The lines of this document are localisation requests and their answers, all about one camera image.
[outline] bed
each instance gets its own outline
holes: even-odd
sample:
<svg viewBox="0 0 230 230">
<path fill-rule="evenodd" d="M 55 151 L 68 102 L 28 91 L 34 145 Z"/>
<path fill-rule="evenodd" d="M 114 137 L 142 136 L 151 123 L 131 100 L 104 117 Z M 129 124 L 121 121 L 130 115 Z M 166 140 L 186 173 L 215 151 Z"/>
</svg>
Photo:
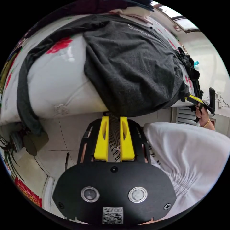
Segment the bed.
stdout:
<svg viewBox="0 0 230 230">
<path fill-rule="evenodd" d="M 27 53 L 58 28 L 85 16 L 87 15 L 62 18 L 42 28 L 24 41 L 4 85 L 0 125 L 20 121 L 17 110 L 18 75 Z M 150 23 L 146 24 L 129 16 L 120 16 L 153 27 L 174 49 L 181 47 L 176 38 L 151 17 L 148 17 Z M 84 74 L 86 42 L 82 34 L 76 34 L 71 39 L 71 43 L 66 39 L 54 46 L 50 51 L 51 55 L 42 55 L 29 70 L 27 79 L 30 104 L 39 118 L 60 118 L 67 115 L 108 111 L 98 92 Z M 183 65 L 180 67 L 185 84 L 189 86 L 190 93 L 194 94 L 193 83 L 185 67 Z M 173 106 L 189 105 L 191 103 L 188 101 L 178 101 Z"/>
</svg>

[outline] gold bracelet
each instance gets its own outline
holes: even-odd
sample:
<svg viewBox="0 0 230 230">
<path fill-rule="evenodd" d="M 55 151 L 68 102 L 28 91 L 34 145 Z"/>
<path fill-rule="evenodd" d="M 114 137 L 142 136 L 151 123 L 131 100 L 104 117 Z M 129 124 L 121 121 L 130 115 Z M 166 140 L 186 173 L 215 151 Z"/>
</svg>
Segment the gold bracelet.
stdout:
<svg viewBox="0 0 230 230">
<path fill-rule="evenodd" d="M 210 122 L 210 119 L 208 120 L 207 124 L 205 126 L 203 126 L 203 128 L 205 128 L 208 125 L 209 122 Z"/>
</svg>

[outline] white shirt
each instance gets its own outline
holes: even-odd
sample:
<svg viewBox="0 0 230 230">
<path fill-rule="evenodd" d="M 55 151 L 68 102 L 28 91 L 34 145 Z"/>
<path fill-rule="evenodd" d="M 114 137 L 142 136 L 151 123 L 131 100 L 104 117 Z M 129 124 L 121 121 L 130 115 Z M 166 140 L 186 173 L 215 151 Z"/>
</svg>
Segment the white shirt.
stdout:
<svg viewBox="0 0 230 230">
<path fill-rule="evenodd" d="M 212 189 L 228 160 L 230 139 L 175 123 L 145 124 L 144 133 L 152 147 L 152 165 L 168 175 L 177 196 L 164 220 L 190 208 Z"/>
</svg>

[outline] window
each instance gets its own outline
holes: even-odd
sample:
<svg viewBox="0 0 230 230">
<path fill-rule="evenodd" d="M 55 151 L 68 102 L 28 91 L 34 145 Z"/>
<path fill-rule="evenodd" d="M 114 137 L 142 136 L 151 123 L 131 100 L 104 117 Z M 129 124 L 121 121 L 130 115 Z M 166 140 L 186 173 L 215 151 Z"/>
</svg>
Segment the window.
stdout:
<svg viewBox="0 0 230 230">
<path fill-rule="evenodd" d="M 191 21 L 189 21 L 187 18 L 180 18 L 176 19 L 175 22 L 184 30 L 199 30 L 199 28 L 194 25 Z"/>
<path fill-rule="evenodd" d="M 155 1 L 153 1 L 152 5 L 155 6 L 156 9 L 160 10 L 163 14 L 167 15 L 167 17 L 169 17 L 175 24 L 177 24 L 177 26 L 174 27 L 176 31 L 179 32 L 183 30 L 185 33 L 200 31 L 196 25 L 194 25 L 190 20 L 185 18 L 177 11 Z"/>
</svg>

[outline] person's hand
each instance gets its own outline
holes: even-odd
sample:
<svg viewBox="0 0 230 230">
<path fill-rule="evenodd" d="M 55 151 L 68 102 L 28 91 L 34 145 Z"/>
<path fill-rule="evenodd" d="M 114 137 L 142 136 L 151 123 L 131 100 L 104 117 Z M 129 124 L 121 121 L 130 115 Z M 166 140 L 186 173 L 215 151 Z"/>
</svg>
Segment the person's hand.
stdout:
<svg viewBox="0 0 230 230">
<path fill-rule="evenodd" d="M 199 107 L 196 106 L 196 116 L 200 118 L 199 123 L 202 127 L 204 127 L 209 121 L 209 115 L 208 115 L 208 111 L 204 107 L 201 109 L 201 112 L 199 110 Z"/>
</svg>

